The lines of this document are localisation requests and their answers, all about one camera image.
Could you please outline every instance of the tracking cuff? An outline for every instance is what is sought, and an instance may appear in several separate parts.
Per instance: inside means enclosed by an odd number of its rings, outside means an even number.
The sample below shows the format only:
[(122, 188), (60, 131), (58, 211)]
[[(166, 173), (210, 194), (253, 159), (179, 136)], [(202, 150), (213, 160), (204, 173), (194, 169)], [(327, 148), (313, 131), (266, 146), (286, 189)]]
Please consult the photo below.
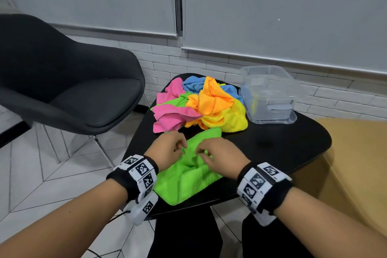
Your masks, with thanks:
[(237, 193), (262, 226), (274, 219), (273, 211), (293, 187), (291, 178), (267, 162), (247, 164), (238, 176)]
[(128, 216), (136, 225), (144, 221), (158, 201), (158, 195), (153, 191), (158, 172), (152, 158), (136, 154), (126, 158), (106, 177), (126, 189), (128, 201), (135, 199), (136, 204), (131, 206)]

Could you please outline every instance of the plastic box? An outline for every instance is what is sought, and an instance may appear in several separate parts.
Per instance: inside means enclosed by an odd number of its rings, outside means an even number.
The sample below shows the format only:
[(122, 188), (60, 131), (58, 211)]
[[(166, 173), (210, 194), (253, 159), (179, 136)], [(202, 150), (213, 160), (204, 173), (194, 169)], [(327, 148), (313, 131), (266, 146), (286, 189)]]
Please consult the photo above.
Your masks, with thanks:
[(297, 120), (294, 105), (303, 89), (280, 66), (245, 66), (240, 69), (239, 90), (250, 121), (257, 124), (291, 124)]

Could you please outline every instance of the left hand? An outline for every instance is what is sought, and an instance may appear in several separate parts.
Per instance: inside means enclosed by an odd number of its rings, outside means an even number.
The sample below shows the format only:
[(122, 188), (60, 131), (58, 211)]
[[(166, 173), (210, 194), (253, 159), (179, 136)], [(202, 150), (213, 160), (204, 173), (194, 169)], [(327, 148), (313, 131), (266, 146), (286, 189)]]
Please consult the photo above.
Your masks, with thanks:
[(183, 154), (181, 148), (187, 148), (187, 140), (182, 133), (171, 131), (161, 134), (145, 152), (145, 156), (152, 158), (162, 172), (176, 163)]

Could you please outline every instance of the black pants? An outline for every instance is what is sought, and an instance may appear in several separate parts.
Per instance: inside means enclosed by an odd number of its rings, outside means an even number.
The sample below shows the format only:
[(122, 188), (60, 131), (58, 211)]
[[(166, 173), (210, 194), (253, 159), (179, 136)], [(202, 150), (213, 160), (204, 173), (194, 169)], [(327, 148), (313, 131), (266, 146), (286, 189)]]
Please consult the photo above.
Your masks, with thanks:
[[(313, 257), (278, 219), (263, 227), (249, 214), (242, 223), (242, 240), (243, 258), (268, 253), (271, 257)], [(210, 207), (191, 208), (157, 219), (148, 258), (218, 258), (222, 244)]]

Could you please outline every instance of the pink towel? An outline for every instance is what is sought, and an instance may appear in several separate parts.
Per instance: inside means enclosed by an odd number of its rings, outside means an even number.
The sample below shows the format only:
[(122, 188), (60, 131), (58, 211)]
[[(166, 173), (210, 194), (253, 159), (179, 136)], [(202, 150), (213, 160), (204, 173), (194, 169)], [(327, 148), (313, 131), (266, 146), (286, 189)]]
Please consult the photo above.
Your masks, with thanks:
[(202, 117), (191, 107), (176, 107), (172, 104), (162, 104), (153, 107), (154, 118), (153, 133), (177, 131), (187, 121), (194, 121)]
[(156, 103), (162, 104), (172, 99), (176, 99), (180, 94), (185, 93), (183, 89), (183, 80), (176, 78), (171, 81), (170, 85), (165, 88), (166, 93), (158, 93)]

